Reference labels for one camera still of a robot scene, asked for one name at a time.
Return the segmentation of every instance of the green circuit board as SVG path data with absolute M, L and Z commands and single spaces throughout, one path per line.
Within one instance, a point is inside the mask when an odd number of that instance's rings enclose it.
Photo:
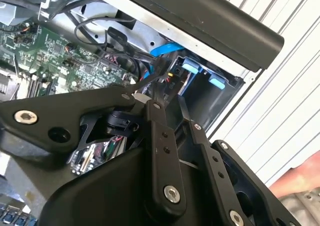
M 126 86 L 137 80 L 116 60 L 104 58 L 92 64 L 79 63 L 66 51 L 70 44 L 68 40 L 45 27 L 33 27 L 32 31 L 23 34 L 0 31 L 0 60 L 14 65 L 16 55 L 19 67 L 33 73 L 42 82 L 50 82 L 55 94 L 98 89 L 111 83 Z M 0 28 L 7 30 L 8 27 L 0 25 Z M 82 62 L 97 59 L 94 53 L 79 46 L 75 46 L 72 55 Z

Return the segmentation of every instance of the corrugated metal panel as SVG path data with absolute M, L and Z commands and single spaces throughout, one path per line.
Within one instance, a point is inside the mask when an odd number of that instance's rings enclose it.
M 214 134 L 267 185 L 320 150 L 320 0 L 229 0 L 284 47 Z

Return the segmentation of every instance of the blue connector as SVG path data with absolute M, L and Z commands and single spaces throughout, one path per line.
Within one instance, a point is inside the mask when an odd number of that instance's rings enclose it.
M 209 82 L 221 90 L 225 89 L 226 87 L 226 80 L 223 77 L 220 77 L 219 75 L 215 74 L 214 72 L 211 74 Z
M 172 53 L 172 52 L 178 51 L 178 50 L 183 50 L 183 49 L 184 49 L 184 47 L 181 46 L 180 44 L 177 44 L 176 42 L 169 42 L 169 43 L 166 43 L 164 45 L 161 45 L 159 47 L 152 49 L 150 54 L 154 57 L 159 57 L 160 55 L 165 55 L 165 54 Z M 151 70 L 151 73 L 154 70 L 154 67 L 152 65 L 150 65 L 150 70 Z M 149 75 L 150 75 L 149 72 L 146 72 L 144 74 L 143 78 L 145 79 Z
M 196 75 L 201 67 L 198 63 L 185 58 L 182 64 L 182 68 Z

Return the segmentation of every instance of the person's hand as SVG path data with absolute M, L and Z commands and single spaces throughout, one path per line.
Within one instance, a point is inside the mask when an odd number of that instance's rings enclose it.
M 292 168 L 270 186 L 277 197 L 313 190 L 320 187 L 320 151 L 297 168 Z

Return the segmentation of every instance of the silver screw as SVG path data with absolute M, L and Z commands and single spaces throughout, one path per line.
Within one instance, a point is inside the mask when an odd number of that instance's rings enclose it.
M 240 214 L 238 214 L 236 211 L 231 210 L 230 211 L 230 218 L 232 220 L 232 222 L 234 222 L 234 224 L 236 226 L 244 226 L 244 220 L 242 219 L 242 217 L 240 216 Z
M 121 94 L 121 96 L 122 96 L 122 98 L 124 98 L 126 100 L 130 100 L 130 97 L 125 93 Z
M 14 114 L 14 119 L 20 124 L 33 125 L 38 121 L 38 116 L 28 110 L 20 110 Z
M 177 204 L 180 202 L 180 193 L 175 187 L 168 185 L 164 187 L 163 191 L 164 191 L 164 196 L 171 203 Z
M 195 127 L 197 130 L 201 130 L 201 129 L 202 129 L 201 126 L 200 126 L 199 124 L 197 124 L 197 123 L 194 125 L 194 127 Z
M 153 106 L 155 106 L 158 110 L 161 109 L 160 105 L 154 103 Z
M 224 142 L 221 143 L 221 146 L 224 150 L 228 150 L 228 146 Z

